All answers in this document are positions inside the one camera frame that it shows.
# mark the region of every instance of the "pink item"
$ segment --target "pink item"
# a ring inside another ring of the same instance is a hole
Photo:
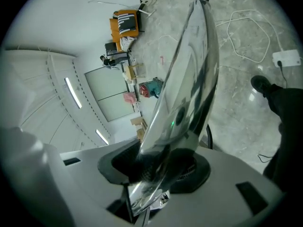
[[[130,104],[134,104],[136,100],[136,95],[134,93],[123,93],[124,101]]]

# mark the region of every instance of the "black shoe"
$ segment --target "black shoe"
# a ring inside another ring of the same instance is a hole
[[[265,91],[271,86],[269,80],[263,76],[254,76],[251,80],[252,87],[257,91],[263,94],[265,97]]]

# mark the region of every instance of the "gray marble floor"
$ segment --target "gray marble floor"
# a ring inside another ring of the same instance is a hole
[[[184,25],[191,0],[157,0],[145,8],[156,12],[148,19],[143,18],[145,33],[140,35],[132,48],[134,63],[144,63],[145,69],[138,71],[149,80],[155,76],[165,78]],[[283,10],[274,0],[210,0],[216,24],[228,21],[236,10],[255,9],[262,13],[275,27],[284,50],[298,49],[303,57],[298,36]],[[272,83],[284,86],[280,69],[272,62],[272,53],[279,46],[273,28],[257,12],[235,14],[233,19],[250,17],[257,21],[270,37],[270,47],[260,63],[237,56],[228,39],[228,24],[217,27],[220,45],[220,71],[217,94],[209,125],[214,143],[224,152],[237,156],[262,172],[266,164],[257,154],[272,156],[279,146],[280,119],[270,111],[266,99],[253,90],[250,79],[264,75]],[[268,38],[252,21],[234,21],[230,35],[238,54],[256,61],[264,56]],[[288,87],[303,88],[303,66],[284,68]],[[157,100],[141,98],[141,108],[146,121],[152,117]]]

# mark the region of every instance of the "ceiling light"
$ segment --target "ceiling light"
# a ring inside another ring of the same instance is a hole
[[[82,105],[81,105],[79,99],[77,98],[74,89],[72,89],[70,80],[68,78],[64,78],[64,80],[65,80],[65,83],[66,83],[66,85],[67,85],[67,87],[68,87],[68,89],[69,89],[69,91],[70,91],[70,93],[71,93],[74,101],[76,102],[78,108],[82,108]]]
[[[108,145],[108,141],[103,137],[103,135],[99,132],[99,130],[96,130],[96,133],[97,133],[98,136],[100,136],[101,139]]]

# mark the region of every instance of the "person's leg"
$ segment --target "person's leg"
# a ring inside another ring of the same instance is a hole
[[[128,59],[127,56],[119,57],[119,58],[115,59],[115,63],[117,65],[117,64],[121,63],[122,61],[127,61],[127,59]]]
[[[303,90],[271,85],[265,77],[253,77],[253,87],[268,99],[270,109],[282,121],[280,149],[264,171],[283,191],[295,187],[301,167],[299,153],[303,135]]]

